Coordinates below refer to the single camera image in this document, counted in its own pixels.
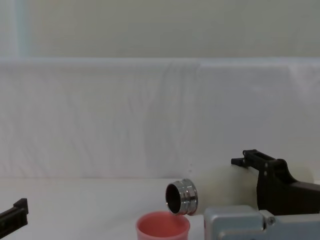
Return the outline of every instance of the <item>plastic cup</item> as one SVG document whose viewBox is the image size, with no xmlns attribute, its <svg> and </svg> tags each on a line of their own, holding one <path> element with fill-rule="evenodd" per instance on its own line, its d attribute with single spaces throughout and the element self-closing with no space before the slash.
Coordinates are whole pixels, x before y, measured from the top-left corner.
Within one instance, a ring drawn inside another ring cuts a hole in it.
<svg viewBox="0 0 320 240">
<path fill-rule="evenodd" d="M 188 240 L 190 223 L 184 216 L 156 211 L 136 222 L 138 240 Z"/>
</svg>

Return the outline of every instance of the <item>white wall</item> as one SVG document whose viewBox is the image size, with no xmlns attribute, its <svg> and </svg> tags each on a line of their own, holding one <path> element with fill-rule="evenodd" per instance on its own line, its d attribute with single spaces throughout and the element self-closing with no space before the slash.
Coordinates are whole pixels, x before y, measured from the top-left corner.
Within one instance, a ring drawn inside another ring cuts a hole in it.
<svg viewBox="0 0 320 240">
<path fill-rule="evenodd" d="M 318 0 L 16 0 L 22 56 L 320 56 Z"/>
<path fill-rule="evenodd" d="M 18 54 L 17 29 L 13 0 L 0 0 L 0 56 Z"/>
</svg>

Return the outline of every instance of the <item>white cloth backdrop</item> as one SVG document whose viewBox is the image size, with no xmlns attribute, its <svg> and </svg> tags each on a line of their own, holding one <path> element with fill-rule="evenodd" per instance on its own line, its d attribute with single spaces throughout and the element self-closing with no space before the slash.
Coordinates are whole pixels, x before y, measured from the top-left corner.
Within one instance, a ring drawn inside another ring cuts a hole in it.
<svg viewBox="0 0 320 240">
<path fill-rule="evenodd" d="M 320 59 L 0 60 L 0 177 L 180 178 L 258 149 L 320 179 Z"/>
</svg>

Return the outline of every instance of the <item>chrome cylinder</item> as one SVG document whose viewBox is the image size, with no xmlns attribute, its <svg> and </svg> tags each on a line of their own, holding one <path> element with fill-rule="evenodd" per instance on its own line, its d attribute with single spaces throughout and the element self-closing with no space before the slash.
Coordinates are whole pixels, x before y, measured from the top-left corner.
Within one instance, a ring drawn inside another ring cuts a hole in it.
<svg viewBox="0 0 320 240">
<path fill-rule="evenodd" d="M 166 187 L 165 201 L 172 214 L 193 215 L 198 207 L 196 187 L 187 178 L 170 183 Z"/>
</svg>

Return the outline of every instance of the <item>black bracket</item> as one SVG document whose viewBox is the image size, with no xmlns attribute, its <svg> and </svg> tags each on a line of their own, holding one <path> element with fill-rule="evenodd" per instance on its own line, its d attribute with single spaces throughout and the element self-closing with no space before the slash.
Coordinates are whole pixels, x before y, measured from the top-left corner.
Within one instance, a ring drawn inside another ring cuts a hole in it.
<svg viewBox="0 0 320 240">
<path fill-rule="evenodd" d="M 22 198 L 13 204 L 13 208 L 0 214 L 0 239 L 28 224 L 28 201 Z"/>
<path fill-rule="evenodd" d="M 259 171 L 256 186 L 259 210 L 276 216 L 320 213 L 320 185 L 296 180 L 283 159 L 255 149 L 244 150 L 243 155 L 231 159 L 231 164 Z"/>
</svg>

